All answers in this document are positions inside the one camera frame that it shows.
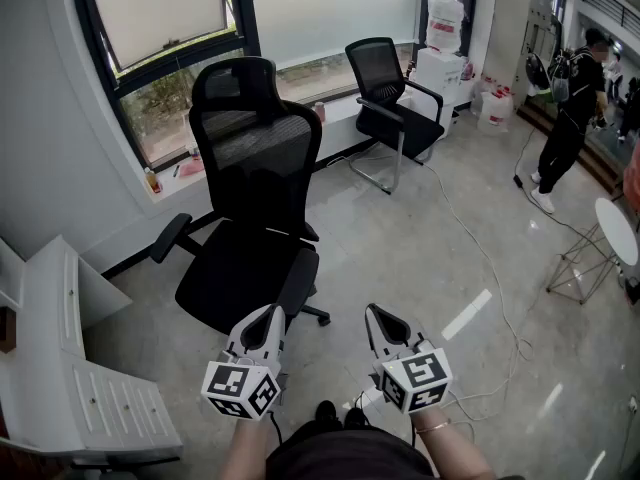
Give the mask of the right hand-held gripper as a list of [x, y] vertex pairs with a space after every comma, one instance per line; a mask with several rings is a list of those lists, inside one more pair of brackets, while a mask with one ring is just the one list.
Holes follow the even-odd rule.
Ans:
[[365, 325], [374, 355], [396, 354], [373, 363], [378, 376], [376, 386], [401, 413], [440, 405], [453, 380], [444, 349], [423, 341], [423, 329], [416, 320], [412, 323], [413, 326], [376, 303], [365, 309]]

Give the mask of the clear water jug red label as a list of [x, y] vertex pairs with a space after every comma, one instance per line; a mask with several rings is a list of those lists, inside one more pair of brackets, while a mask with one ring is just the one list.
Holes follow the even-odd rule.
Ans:
[[464, 5], [458, 0], [428, 0], [426, 46], [441, 53], [456, 53], [461, 46]]
[[495, 77], [490, 77], [483, 73], [479, 81], [478, 91], [480, 94], [483, 92], [502, 92], [503, 94], [510, 94], [511, 88], [500, 84]]
[[508, 131], [508, 122], [513, 112], [510, 92], [498, 89], [481, 93], [482, 109], [478, 118], [478, 129], [486, 135], [499, 135]]

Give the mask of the black mesh office chair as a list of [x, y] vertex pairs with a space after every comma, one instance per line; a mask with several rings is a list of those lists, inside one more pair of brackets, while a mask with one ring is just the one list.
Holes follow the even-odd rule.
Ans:
[[272, 61], [246, 56], [207, 66], [192, 88], [189, 123], [204, 166], [216, 227], [204, 243], [180, 213], [149, 255], [164, 261], [174, 246], [193, 256], [175, 293], [178, 305], [229, 334], [251, 312], [279, 304], [285, 320], [310, 308], [319, 237], [305, 217], [322, 138], [317, 114], [282, 99]]

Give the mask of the person's black clothing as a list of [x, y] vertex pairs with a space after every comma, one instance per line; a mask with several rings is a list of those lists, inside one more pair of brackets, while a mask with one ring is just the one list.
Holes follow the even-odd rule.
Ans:
[[266, 459], [265, 480], [435, 480], [423, 454], [373, 427], [324, 428], [312, 421]]

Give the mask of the white water dispenser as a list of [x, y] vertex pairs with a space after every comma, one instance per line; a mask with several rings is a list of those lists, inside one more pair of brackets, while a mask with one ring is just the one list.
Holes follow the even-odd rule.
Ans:
[[458, 103], [465, 65], [463, 57], [424, 48], [418, 51], [416, 67], [411, 74], [411, 81], [443, 98], [439, 123], [444, 128], [444, 137], [449, 133], [454, 107]]

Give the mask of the person's left black shoe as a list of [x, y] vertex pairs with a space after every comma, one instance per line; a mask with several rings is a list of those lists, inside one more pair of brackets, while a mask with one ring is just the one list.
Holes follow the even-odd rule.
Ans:
[[342, 429], [342, 422], [337, 416], [334, 403], [330, 400], [323, 400], [316, 408], [314, 422], [325, 431], [336, 431]]

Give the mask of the black round fan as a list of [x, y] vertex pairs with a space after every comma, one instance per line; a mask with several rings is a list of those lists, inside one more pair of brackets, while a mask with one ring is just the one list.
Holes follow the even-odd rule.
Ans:
[[547, 69], [536, 53], [529, 53], [526, 57], [525, 71], [529, 83], [538, 91], [548, 90], [550, 87]]

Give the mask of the white desk with hutch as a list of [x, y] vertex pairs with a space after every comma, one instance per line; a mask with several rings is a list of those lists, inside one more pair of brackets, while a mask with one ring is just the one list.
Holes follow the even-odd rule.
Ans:
[[130, 298], [56, 237], [29, 260], [0, 238], [0, 307], [17, 346], [0, 352], [0, 441], [83, 465], [172, 461], [182, 442], [156, 383], [88, 360], [83, 332]]

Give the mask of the person's black shoe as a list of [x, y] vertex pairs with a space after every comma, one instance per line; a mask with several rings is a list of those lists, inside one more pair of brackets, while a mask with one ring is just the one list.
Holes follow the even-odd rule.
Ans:
[[323, 400], [316, 408], [314, 422], [325, 431], [336, 431], [342, 429], [342, 422], [337, 416], [334, 403], [330, 400]]
[[368, 427], [370, 422], [361, 408], [353, 407], [346, 413], [343, 425], [346, 430], [358, 430]]

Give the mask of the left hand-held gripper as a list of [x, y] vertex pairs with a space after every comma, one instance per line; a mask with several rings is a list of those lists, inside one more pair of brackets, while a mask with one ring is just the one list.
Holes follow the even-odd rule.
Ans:
[[266, 305], [238, 322], [228, 347], [207, 366], [203, 399], [224, 416], [260, 421], [281, 397], [285, 333], [286, 315], [279, 305]]

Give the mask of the person's right forearm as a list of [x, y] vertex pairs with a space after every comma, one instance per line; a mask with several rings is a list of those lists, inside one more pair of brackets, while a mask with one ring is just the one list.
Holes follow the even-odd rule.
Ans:
[[436, 406], [410, 415], [442, 480], [497, 480], [480, 449]]

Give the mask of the person's left forearm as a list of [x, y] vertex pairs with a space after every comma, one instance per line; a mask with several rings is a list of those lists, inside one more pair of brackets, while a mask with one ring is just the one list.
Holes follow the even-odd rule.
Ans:
[[265, 480], [276, 431], [269, 420], [239, 419], [217, 480]]

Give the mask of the person's right black shoe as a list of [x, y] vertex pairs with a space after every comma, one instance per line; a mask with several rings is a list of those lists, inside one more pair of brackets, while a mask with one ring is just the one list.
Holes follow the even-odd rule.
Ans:
[[343, 425], [346, 430], [358, 430], [368, 427], [370, 422], [361, 408], [353, 407], [346, 413]]

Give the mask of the black visitor chair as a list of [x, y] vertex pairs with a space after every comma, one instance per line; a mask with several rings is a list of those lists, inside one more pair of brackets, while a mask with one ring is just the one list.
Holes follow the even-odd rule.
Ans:
[[[389, 186], [375, 180], [349, 161], [353, 172], [369, 181], [386, 194], [392, 194], [399, 185], [400, 168], [404, 157], [422, 165], [419, 158], [429, 154], [432, 146], [444, 135], [441, 115], [443, 97], [414, 81], [402, 70], [396, 46], [389, 37], [372, 37], [355, 41], [345, 47], [345, 54], [354, 72], [360, 91], [357, 103], [360, 112], [356, 129], [395, 151], [393, 183]], [[408, 89], [426, 95], [436, 104], [436, 117], [428, 118], [400, 103]]]

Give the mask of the black window frame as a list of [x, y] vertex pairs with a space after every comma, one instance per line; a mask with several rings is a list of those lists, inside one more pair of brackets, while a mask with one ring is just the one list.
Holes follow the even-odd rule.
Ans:
[[416, 57], [428, 0], [72, 0], [100, 86], [135, 163], [163, 171], [184, 159], [197, 75], [238, 56], [274, 62], [287, 100], [353, 95], [348, 44], [390, 37]]

